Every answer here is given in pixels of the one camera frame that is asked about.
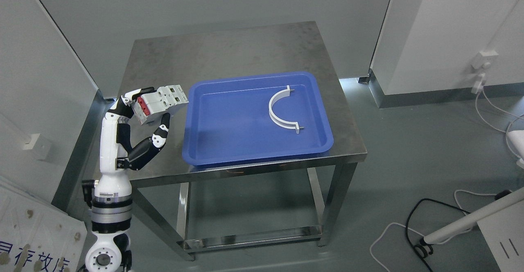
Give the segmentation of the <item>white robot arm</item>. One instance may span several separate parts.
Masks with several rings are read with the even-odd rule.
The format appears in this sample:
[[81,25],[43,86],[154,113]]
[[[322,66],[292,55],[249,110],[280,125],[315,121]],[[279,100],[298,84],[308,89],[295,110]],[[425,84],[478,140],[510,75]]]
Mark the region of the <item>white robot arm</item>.
[[95,243],[85,256],[88,272],[131,272],[131,183],[126,170],[103,173],[100,180],[81,182],[90,208]]

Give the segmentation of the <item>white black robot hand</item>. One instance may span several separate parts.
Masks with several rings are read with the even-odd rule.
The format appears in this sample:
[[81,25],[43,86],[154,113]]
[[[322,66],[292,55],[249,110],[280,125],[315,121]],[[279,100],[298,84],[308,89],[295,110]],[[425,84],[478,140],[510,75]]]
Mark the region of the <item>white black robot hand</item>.
[[169,133],[169,113],[163,114],[155,132],[135,147],[131,145],[129,120],[133,117],[132,104],[143,94],[155,88],[136,89],[117,98],[102,119],[100,136],[100,172],[118,173],[123,170],[141,170],[165,147]]

